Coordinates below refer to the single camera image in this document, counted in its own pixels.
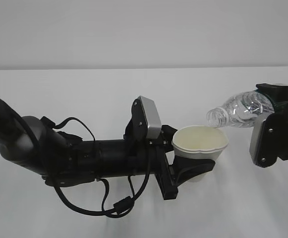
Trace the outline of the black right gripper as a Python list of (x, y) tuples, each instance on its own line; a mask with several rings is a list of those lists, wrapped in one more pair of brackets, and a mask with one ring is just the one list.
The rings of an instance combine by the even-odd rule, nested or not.
[[(256, 84), (256, 91), (274, 102), (288, 102), (288, 85)], [(277, 158), (288, 160), (288, 103), (285, 108), (275, 112), (268, 119), (268, 125), (273, 126), (274, 135), (270, 136), (269, 152)]]

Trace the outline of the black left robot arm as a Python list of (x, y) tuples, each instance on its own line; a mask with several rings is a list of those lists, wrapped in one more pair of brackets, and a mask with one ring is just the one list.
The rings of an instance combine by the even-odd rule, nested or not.
[(35, 148), (11, 107), (0, 99), (0, 154), (40, 174), (49, 186), (54, 181), (60, 187), (70, 187), (100, 178), (154, 174), (163, 198), (171, 200), (176, 198), (179, 185), (211, 171), (215, 161), (177, 155), (169, 164), (166, 154), (174, 150), (176, 129), (153, 124), (158, 119), (154, 101), (140, 96), (133, 102), (123, 139), (84, 141), (62, 132), (64, 123), (26, 116), (23, 121), (39, 143)]

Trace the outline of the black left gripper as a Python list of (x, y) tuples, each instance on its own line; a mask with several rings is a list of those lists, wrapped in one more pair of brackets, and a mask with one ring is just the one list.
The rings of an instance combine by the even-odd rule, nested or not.
[(153, 173), (164, 200), (176, 199), (178, 186), (189, 180), (200, 181), (204, 175), (213, 170), (216, 162), (211, 159), (191, 159), (175, 156), (170, 166), (166, 153), (173, 150), (172, 140), (177, 129), (162, 125), (157, 139), (147, 139), (147, 124), (139, 98), (131, 107), (131, 119), (126, 126), (124, 140), (128, 152), (135, 152), (143, 157), (145, 169)]

